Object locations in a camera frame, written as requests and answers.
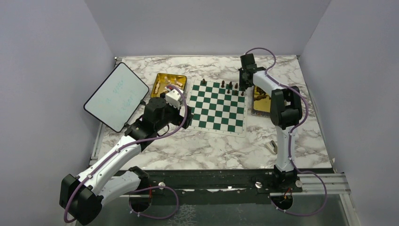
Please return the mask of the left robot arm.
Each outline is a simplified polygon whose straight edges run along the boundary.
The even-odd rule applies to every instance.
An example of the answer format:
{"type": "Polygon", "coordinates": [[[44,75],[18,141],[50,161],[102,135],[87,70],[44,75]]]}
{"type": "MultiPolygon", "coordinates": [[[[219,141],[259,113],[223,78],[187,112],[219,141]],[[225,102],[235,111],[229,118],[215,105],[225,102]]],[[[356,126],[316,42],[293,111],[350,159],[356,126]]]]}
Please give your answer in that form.
{"type": "Polygon", "coordinates": [[[94,165],[76,176],[66,175],[60,188],[59,205],[64,209],[64,222],[91,223],[103,206],[128,192],[150,190],[149,176],[139,167],[132,167],[117,178],[113,176],[153,141],[167,138],[188,128],[191,107],[184,96],[167,93],[153,97],[143,115],[129,125],[125,135],[94,165]]]}

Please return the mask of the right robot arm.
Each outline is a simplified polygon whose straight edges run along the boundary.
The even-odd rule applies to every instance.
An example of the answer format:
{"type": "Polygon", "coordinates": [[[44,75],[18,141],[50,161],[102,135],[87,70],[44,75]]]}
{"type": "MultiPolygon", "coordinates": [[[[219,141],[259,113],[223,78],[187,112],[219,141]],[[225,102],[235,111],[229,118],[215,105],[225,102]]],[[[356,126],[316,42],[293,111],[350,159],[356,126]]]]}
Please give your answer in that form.
{"type": "Polygon", "coordinates": [[[277,160],[273,168],[271,185],[279,192],[296,181],[292,148],[295,143],[296,126],[303,113],[298,87],[289,87],[271,77],[266,68],[258,67],[252,53],[240,56],[239,88],[246,90],[256,86],[271,97],[270,119],[277,132],[277,160]]]}

